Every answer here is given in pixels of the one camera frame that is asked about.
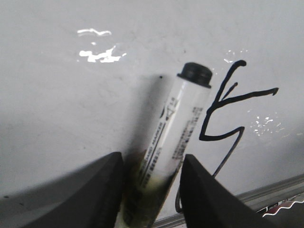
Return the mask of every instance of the black ink line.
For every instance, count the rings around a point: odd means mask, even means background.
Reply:
[[[156,145],[155,145],[155,147],[154,147],[154,149],[153,149],[153,152],[152,152],[152,155],[151,155],[151,159],[149,159],[149,162],[148,162],[148,164],[147,164],[146,170],[145,170],[144,173],[143,173],[142,180],[140,181],[140,185],[143,183],[143,179],[144,179],[144,177],[145,177],[145,175],[146,175],[146,173],[147,173],[147,170],[148,170],[148,168],[149,168],[149,165],[150,165],[150,163],[151,163],[151,161],[152,161],[153,155],[154,155],[154,153],[155,153],[155,150],[156,150],[156,147],[157,147],[157,145],[158,145],[158,142],[160,141],[160,138],[161,138],[161,135],[162,135],[162,131],[163,131],[163,129],[165,128],[165,126],[166,126],[166,122],[165,122],[165,123],[163,124],[163,126],[162,126],[162,129],[161,129],[161,132],[160,132],[159,137],[158,137],[158,139],[157,139]]]
[[[236,82],[235,84],[233,84],[233,85],[229,88],[229,90],[227,91],[227,93],[224,95],[224,97],[222,98],[222,100],[224,100],[224,99],[226,98],[226,96],[228,96],[228,95],[232,92],[232,90],[234,90],[234,88],[235,88],[237,85],[238,85],[237,82]]]
[[[213,174],[214,177],[218,174],[218,172],[221,170],[221,168],[224,166],[224,164],[226,163],[226,161],[228,160],[228,158],[230,157],[230,155],[232,154],[232,152],[236,148],[237,144],[239,143],[239,141],[240,141],[240,139],[243,135],[245,127],[243,127],[243,126],[238,127],[236,129],[232,130],[231,132],[228,132],[228,133],[223,134],[223,135],[217,135],[217,136],[206,135],[205,134],[206,129],[207,129],[207,126],[208,126],[208,123],[209,123],[209,120],[210,120],[210,117],[211,117],[212,113],[215,110],[217,110],[218,108],[222,108],[223,106],[231,104],[231,103],[235,103],[235,102],[238,102],[238,101],[243,101],[243,100],[246,100],[246,99],[249,99],[249,98],[252,98],[252,97],[265,96],[265,95],[269,95],[269,94],[275,95],[277,93],[278,89],[279,89],[279,88],[273,88],[273,89],[268,89],[268,90],[263,90],[263,91],[255,91],[255,92],[251,92],[251,93],[248,93],[248,94],[244,94],[244,95],[235,96],[235,97],[225,99],[232,92],[232,90],[238,85],[238,83],[236,82],[232,87],[230,87],[230,89],[224,95],[222,100],[219,101],[220,97],[223,94],[223,91],[225,89],[225,86],[226,86],[227,82],[229,81],[229,79],[231,78],[231,76],[235,72],[235,70],[240,66],[242,66],[242,67],[246,66],[246,62],[244,60],[239,60],[239,61],[235,62],[231,66],[229,71],[227,72],[227,75],[224,78],[212,105],[210,106],[210,108],[206,112],[206,117],[205,117],[205,120],[203,122],[201,132],[200,132],[200,135],[199,135],[200,136],[199,140],[201,140],[201,141],[218,141],[218,140],[228,138],[228,137],[238,133],[237,139],[235,140],[235,142],[233,143],[229,152],[226,154],[226,156],[224,157],[224,159],[222,160],[222,162],[220,163],[220,165],[217,167],[216,171],[214,172],[214,174]]]

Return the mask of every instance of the black marker drawing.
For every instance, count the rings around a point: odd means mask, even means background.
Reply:
[[[240,96],[226,98],[230,94],[230,92],[238,85],[238,83],[235,83],[227,91],[227,93],[223,96],[223,98],[220,100],[220,97],[223,94],[223,91],[225,89],[225,86],[226,86],[227,82],[229,81],[229,79],[231,78],[231,76],[235,72],[235,70],[240,66],[242,66],[242,67],[246,66],[246,62],[244,60],[239,60],[239,61],[235,62],[231,66],[231,68],[229,69],[225,79],[223,80],[223,82],[222,82],[222,84],[221,84],[221,86],[218,90],[218,93],[217,93],[211,107],[207,110],[206,117],[205,117],[203,126],[201,128],[200,135],[199,135],[200,136],[199,140],[201,140],[201,141],[217,141],[217,140],[222,140],[222,139],[228,138],[228,137],[238,133],[238,137],[235,140],[235,142],[233,143],[229,152],[226,154],[223,161],[220,163],[220,165],[215,170],[215,172],[213,174],[214,177],[218,174],[218,172],[221,170],[223,165],[226,163],[226,161],[228,160],[228,158],[230,157],[230,155],[232,154],[232,152],[236,148],[238,142],[240,141],[240,139],[243,135],[245,127],[243,127],[243,126],[238,127],[236,129],[232,130],[231,132],[228,132],[228,133],[223,134],[223,135],[217,135],[217,136],[206,135],[205,134],[206,129],[207,129],[207,126],[208,126],[208,123],[209,123],[209,120],[210,120],[210,117],[211,117],[212,113],[215,110],[217,110],[217,109],[219,109],[219,108],[221,108],[225,105],[231,104],[231,103],[235,103],[235,102],[238,102],[238,101],[243,101],[243,100],[246,100],[246,99],[249,99],[249,98],[252,98],[252,97],[265,96],[265,95],[269,95],[269,94],[275,95],[277,93],[278,89],[279,89],[279,88],[273,88],[273,89],[268,89],[268,90],[263,90],[263,91],[255,91],[255,92],[251,92],[251,93],[240,95]]]

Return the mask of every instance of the whiteboard surface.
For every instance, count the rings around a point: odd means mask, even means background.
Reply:
[[[279,87],[212,114],[208,135],[245,127],[217,179],[240,194],[304,173],[302,1],[31,0],[0,8],[0,202],[110,152],[143,152],[175,75],[192,61],[213,72],[206,109],[240,59],[247,66],[228,82],[224,93],[238,82],[228,97]],[[204,118],[186,153],[214,172],[236,136],[200,141]],[[175,213],[177,186],[159,218]],[[2,217],[31,205],[19,207]]]

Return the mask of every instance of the marker cap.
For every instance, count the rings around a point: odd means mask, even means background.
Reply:
[[[198,85],[211,88],[209,82],[212,77],[212,72],[203,65],[197,63],[186,63],[182,72],[177,74],[177,76]]]

